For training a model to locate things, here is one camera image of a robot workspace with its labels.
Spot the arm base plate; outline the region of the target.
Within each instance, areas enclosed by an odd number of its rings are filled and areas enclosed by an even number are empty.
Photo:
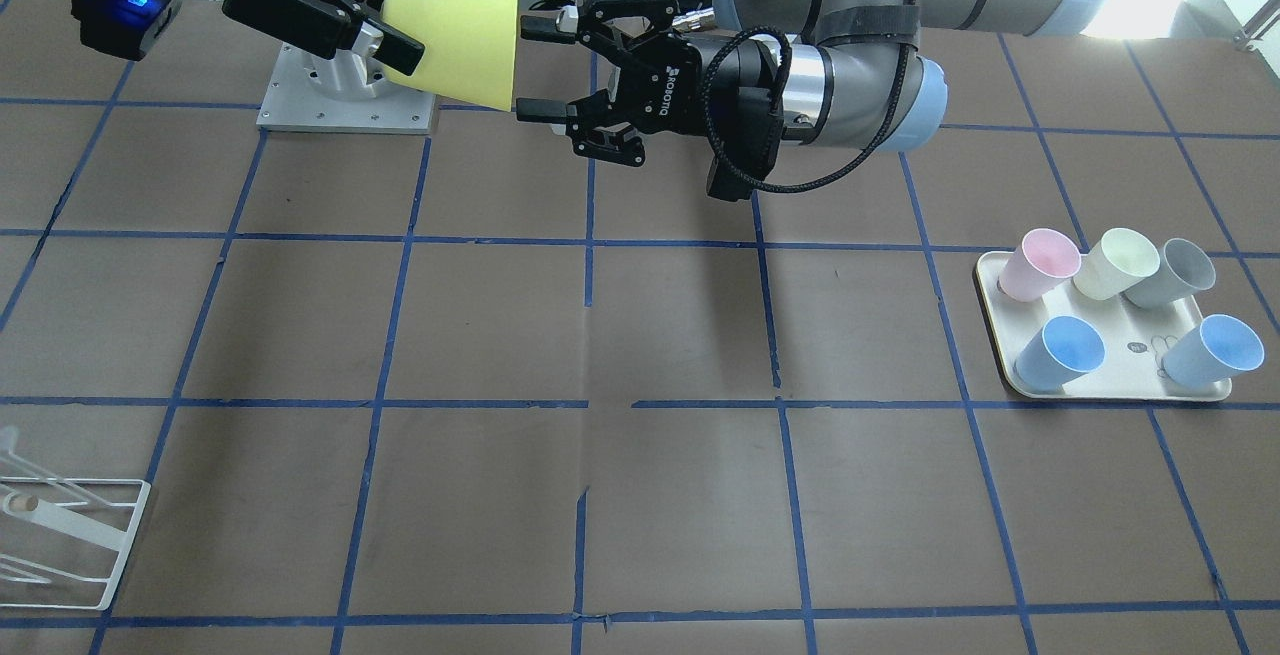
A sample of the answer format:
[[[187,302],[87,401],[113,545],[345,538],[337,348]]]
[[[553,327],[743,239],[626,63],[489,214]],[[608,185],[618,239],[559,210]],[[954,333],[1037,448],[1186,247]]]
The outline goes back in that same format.
[[[438,95],[394,84],[388,73],[357,52],[325,59],[285,43],[256,123],[273,132],[429,136]]]

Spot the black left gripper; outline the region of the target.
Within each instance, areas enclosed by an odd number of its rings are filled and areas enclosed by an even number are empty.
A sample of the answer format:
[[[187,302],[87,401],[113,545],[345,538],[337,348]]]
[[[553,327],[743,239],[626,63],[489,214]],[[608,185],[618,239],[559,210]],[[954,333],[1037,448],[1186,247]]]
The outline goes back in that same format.
[[[579,157],[618,166],[646,162],[643,134],[704,136],[699,96],[718,35],[671,32],[678,0],[582,0],[558,17],[522,14],[518,36],[536,43],[581,43],[616,67],[611,90],[584,99],[515,99],[517,122],[562,125]]]

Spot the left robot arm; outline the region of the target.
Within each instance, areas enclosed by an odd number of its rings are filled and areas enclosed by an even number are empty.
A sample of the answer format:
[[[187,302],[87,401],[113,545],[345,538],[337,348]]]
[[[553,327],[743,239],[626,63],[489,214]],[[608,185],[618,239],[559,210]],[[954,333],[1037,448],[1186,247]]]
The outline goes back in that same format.
[[[927,143],[947,104],[923,29],[1079,35],[1106,0],[712,0],[713,32],[684,32],[678,0],[582,0],[526,38],[579,43],[616,67],[576,102],[518,99],[582,157],[640,166],[641,137],[703,136],[719,168],[764,180],[781,145],[873,154]]]

